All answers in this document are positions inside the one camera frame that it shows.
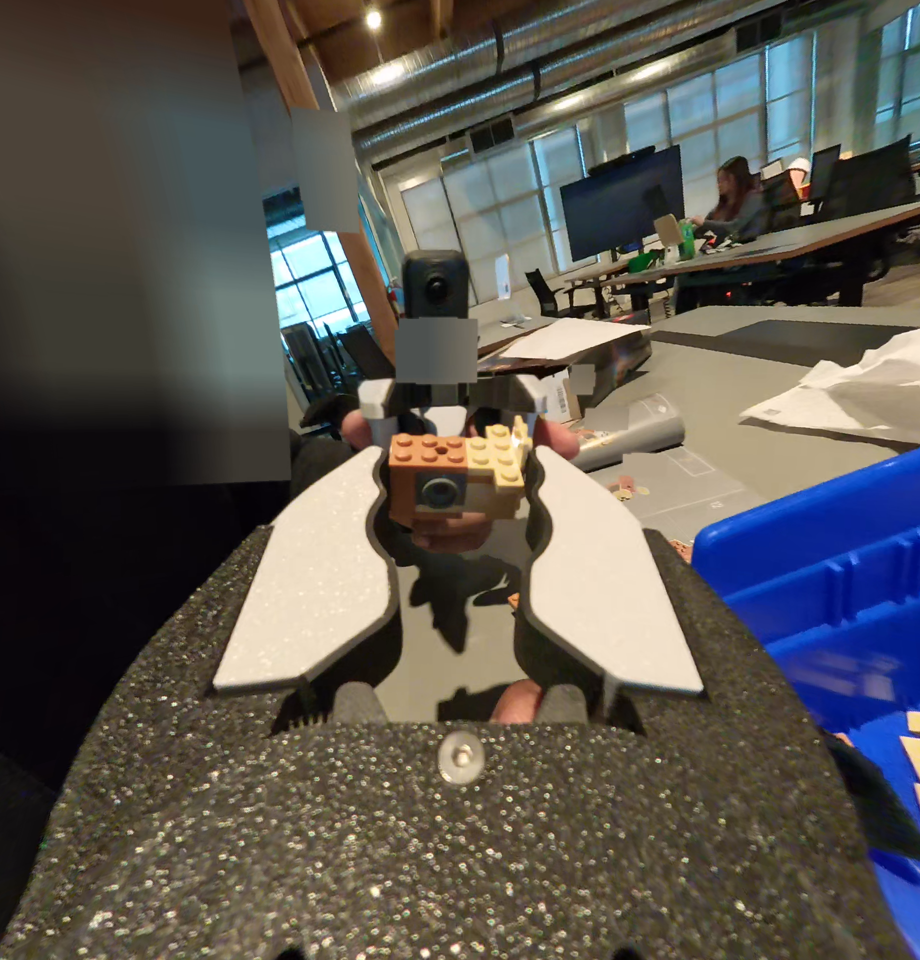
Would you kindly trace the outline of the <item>black desk mat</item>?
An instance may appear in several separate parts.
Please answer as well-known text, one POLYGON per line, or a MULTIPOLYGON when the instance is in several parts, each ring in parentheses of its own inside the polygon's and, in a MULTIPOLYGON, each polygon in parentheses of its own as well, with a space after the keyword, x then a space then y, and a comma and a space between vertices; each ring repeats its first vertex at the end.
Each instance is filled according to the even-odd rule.
POLYGON ((821 361, 850 367, 867 352, 914 330, 911 326, 769 318, 720 334, 714 341, 728 354, 807 368, 821 361))

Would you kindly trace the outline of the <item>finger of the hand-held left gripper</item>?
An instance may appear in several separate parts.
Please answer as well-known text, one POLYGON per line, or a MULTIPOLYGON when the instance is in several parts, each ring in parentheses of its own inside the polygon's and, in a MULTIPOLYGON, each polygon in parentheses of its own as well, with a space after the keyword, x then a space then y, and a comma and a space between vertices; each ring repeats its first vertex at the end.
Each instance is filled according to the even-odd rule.
POLYGON ((398 414, 393 410, 397 381, 394 378, 370 379, 358 388, 359 410, 369 427, 371 446, 389 450, 398 433, 398 414))
POLYGON ((527 454, 537 447, 552 448, 552 424, 547 420, 547 387, 534 374, 508 374, 505 414, 510 420, 511 448, 527 454))

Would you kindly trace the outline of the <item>flat cardboard box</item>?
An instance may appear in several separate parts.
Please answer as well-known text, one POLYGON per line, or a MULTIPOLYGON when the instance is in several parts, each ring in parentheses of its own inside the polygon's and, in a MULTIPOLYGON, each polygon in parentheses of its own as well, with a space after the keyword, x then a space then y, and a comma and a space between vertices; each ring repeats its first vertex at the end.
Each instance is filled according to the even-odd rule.
POLYGON ((525 374, 542 378, 552 374, 557 370, 565 369, 574 365, 592 365, 595 369, 600 369, 618 362, 622 356, 634 355, 637 352, 642 352, 645 348, 649 347, 649 337, 647 336, 648 328, 646 325, 638 323, 626 323, 626 325, 636 325, 641 327, 641 329, 613 342, 602 344, 587 353, 575 355, 564 361, 515 361, 511 359, 502 359, 499 357, 499 354, 514 341, 525 337, 535 330, 545 328, 545 326, 539 327, 535 330, 515 337, 512 341, 505 343, 504 345, 483 356, 478 361, 478 374, 481 376, 525 374))

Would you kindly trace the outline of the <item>grey desk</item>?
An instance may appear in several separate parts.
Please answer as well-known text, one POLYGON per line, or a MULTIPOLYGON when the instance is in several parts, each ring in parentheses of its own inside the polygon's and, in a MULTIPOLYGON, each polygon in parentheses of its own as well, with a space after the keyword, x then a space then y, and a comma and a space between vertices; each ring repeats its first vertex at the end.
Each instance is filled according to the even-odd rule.
MULTIPOLYGON (((805 374, 780 362, 661 342, 653 348, 645 375, 619 393, 632 397, 642 382, 658 387, 683 415, 686 444, 693 453, 724 467, 736 480, 752 481, 756 494, 781 494, 753 509, 920 449, 912 443, 758 421, 741 425, 743 411, 772 399, 782 386, 793 387, 805 374)), ((705 528, 746 512, 717 512, 705 528)))

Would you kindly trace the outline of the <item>orange toy brick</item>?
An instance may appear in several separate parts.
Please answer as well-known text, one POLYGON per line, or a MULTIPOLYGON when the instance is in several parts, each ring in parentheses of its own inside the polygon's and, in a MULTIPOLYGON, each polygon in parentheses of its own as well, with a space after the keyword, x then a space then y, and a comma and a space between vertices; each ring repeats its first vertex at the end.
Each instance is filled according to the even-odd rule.
POLYGON ((396 434, 388 467, 388 508, 394 522, 413 527, 418 520, 463 515, 468 486, 466 438, 396 434))

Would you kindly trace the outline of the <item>white paper sheet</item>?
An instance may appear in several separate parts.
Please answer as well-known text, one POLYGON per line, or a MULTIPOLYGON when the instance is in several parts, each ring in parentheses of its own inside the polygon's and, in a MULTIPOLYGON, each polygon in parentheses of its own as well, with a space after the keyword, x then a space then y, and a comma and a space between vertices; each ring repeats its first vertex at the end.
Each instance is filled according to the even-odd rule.
POLYGON ((559 318, 506 346, 499 358, 565 361, 640 331, 638 325, 590 318, 559 318))

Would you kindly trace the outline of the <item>tan toy brick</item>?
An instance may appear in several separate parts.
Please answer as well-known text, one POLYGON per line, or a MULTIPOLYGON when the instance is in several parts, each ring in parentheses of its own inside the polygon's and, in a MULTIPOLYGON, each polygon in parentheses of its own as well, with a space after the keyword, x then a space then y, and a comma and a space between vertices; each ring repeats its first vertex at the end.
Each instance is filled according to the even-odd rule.
POLYGON ((526 460, 533 440, 522 416, 512 426, 483 428, 466 440, 466 495, 464 512, 489 521, 511 521, 526 495, 526 460))

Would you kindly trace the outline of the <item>blue storage bin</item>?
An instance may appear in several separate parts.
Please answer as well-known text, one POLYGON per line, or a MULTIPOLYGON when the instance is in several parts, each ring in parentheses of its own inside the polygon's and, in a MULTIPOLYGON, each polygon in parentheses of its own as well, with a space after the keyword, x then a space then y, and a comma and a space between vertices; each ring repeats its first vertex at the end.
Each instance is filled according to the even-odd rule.
POLYGON ((920 448, 707 526, 693 566, 920 829, 920 448))

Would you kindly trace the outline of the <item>small labelled cardboard box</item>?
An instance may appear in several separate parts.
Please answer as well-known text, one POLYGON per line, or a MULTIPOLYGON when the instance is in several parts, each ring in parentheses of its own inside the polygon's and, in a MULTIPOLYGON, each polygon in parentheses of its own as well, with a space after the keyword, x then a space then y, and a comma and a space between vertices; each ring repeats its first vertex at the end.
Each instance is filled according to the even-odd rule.
POLYGON ((544 391, 545 418, 551 423, 571 425, 582 419, 581 407, 574 391, 569 367, 559 369, 539 379, 544 391))

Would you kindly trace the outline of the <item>white crumpled bag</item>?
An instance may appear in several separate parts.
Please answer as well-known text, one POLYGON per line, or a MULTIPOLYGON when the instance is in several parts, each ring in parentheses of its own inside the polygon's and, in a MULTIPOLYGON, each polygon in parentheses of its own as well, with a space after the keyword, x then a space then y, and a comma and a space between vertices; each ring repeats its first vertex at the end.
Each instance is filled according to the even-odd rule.
POLYGON ((743 411, 743 420, 920 446, 920 328, 865 351, 821 361, 792 389, 743 411))

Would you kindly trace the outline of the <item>long office table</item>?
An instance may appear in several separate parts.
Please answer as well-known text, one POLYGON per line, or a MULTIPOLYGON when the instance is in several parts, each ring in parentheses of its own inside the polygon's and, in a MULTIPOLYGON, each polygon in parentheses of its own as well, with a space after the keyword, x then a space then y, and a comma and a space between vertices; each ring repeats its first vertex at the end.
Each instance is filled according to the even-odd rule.
POLYGON ((726 271, 751 270, 761 264, 824 254, 846 246, 873 249, 875 241, 886 234, 897 233, 919 219, 920 197, 904 205, 767 233, 745 245, 719 248, 709 254, 699 253, 694 258, 672 264, 661 263, 650 270, 631 273, 628 263, 615 262, 574 271, 567 274, 564 281, 571 290, 591 289, 597 303, 601 304, 607 287, 633 288, 683 275, 719 275, 726 271))

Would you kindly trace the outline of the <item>grey plastic bag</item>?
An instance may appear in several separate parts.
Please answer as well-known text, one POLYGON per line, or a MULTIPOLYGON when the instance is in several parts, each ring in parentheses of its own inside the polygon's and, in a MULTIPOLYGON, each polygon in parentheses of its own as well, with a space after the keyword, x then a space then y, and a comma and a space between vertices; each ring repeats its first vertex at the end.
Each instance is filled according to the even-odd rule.
POLYGON ((675 448, 686 436, 681 412, 660 393, 626 404, 590 407, 570 430, 579 448, 572 463, 585 473, 618 465, 626 454, 675 448))

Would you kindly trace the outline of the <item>large dark monitor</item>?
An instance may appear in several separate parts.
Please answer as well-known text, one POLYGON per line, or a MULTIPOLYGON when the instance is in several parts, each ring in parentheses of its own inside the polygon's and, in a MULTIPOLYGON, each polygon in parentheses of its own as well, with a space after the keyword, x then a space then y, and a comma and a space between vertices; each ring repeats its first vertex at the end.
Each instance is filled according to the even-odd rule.
POLYGON ((649 148, 618 158, 560 188, 573 261, 630 250, 666 215, 685 217, 681 148, 649 148))

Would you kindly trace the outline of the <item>silver ventilation duct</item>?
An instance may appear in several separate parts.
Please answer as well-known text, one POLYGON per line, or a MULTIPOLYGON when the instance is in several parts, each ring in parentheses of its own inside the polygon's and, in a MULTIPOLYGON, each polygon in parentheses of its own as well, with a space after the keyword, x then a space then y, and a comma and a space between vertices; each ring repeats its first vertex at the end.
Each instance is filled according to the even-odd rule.
POLYGON ((487 25, 434 41, 330 87, 334 105, 354 129, 378 124, 475 85, 602 42, 634 40, 657 31, 680 42, 688 32, 759 14, 778 2, 535 2, 487 25))

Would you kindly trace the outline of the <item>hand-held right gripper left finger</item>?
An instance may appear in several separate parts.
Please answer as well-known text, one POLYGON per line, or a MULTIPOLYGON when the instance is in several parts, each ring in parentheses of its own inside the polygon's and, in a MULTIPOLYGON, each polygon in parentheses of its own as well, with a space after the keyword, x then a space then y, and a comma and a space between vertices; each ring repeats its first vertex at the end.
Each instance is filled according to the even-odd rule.
POLYGON ((368 446, 275 519, 214 690, 286 690, 311 681, 394 617, 396 566, 376 531, 386 455, 368 446))

